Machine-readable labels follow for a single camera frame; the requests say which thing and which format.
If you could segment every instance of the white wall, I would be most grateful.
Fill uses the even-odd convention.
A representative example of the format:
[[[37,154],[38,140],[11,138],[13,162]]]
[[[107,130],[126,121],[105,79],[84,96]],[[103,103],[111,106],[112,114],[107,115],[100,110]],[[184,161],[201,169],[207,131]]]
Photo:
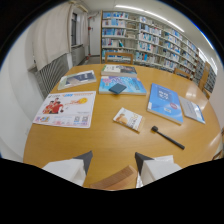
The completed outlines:
[[[35,77],[32,37],[35,23],[12,46],[0,71],[0,151],[3,158],[21,162],[32,120],[43,99]]]
[[[223,66],[216,58],[216,66],[218,68],[215,87],[212,95],[209,99],[213,109],[215,110],[216,116],[219,121],[220,128],[224,127],[224,70]]]
[[[100,55],[100,35],[101,35],[101,14],[98,14],[95,19],[90,19],[90,54]]]

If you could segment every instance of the book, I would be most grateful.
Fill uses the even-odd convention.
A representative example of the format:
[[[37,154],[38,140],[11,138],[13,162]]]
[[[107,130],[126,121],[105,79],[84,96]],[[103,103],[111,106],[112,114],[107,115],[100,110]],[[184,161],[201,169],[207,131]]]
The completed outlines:
[[[58,85],[58,90],[92,82],[96,82],[96,76],[93,70],[79,72],[76,74],[62,77]]]
[[[99,94],[113,94],[109,91],[117,83],[126,86],[120,94],[146,95],[142,82],[138,78],[120,76],[102,76],[99,86]]]
[[[137,77],[137,72],[132,66],[105,65],[101,70],[101,75]]]
[[[168,88],[152,83],[147,111],[167,118],[178,124],[183,116],[178,94]]]
[[[137,132],[140,132],[145,118],[122,107],[113,120]]]
[[[191,102],[190,100],[187,100],[181,96],[179,96],[180,104],[182,106],[182,109],[184,111],[184,115],[186,117],[192,118],[196,121],[199,121],[203,124],[205,124],[204,117],[202,115],[200,107]]]

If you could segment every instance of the floor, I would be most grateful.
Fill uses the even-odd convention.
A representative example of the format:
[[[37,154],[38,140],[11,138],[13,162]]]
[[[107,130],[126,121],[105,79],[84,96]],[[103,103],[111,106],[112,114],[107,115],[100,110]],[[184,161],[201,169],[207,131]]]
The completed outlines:
[[[89,60],[86,60],[84,64],[85,65],[100,64],[100,56],[90,57]]]

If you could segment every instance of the chair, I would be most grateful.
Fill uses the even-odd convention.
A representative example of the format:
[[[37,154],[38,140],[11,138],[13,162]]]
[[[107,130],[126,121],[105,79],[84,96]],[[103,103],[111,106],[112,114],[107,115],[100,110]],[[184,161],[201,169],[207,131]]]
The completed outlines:
[[[98,190],[122,190],[134,181],[135,178],[137,178],[137,171],[132,166],[127,166],[99,182],[90,184],[90,188]]]
[[[105,64],[121,64],[123,62],[114,62],[114,61],[107,61],[107,57],[109,55],[115,55],[115,56],[122,56],[122,57],[130,57],[130,64],[133,65],[133,54],[129,54],[129,53],[121,53],[121,52],[106,52],[105,53]]]
[[[219,146],[217,150],[218,152],[216,151],[216,154],[213,156],[212,160],[224,158],[224,127],[222,128],[221,135],[222,135],[222,140],[220,144],[221,147]]]
[[[204,80],[200,80],[199,84],[198,84],[199,89],[203,92],[204,87],[205,87],[205,81]]]
[[[184,72],[184,71],[182,71],[182,70],[180,70],[178,68],[175,68],[173,73],[176,74],[176,75],[182,76],[182,77],[184,77],[186,79],[189,79],[189,80],[191,78],[190,74],[188,74],[188,73],[186,73],[186,72]]]

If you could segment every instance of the colorful poster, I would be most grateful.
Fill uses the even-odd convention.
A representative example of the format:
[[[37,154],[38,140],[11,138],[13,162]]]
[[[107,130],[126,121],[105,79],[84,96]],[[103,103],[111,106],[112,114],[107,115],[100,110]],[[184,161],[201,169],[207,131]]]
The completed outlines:
[[[33,123],[89,128],[95,96],[96,91],[49,94],[37,112]]]

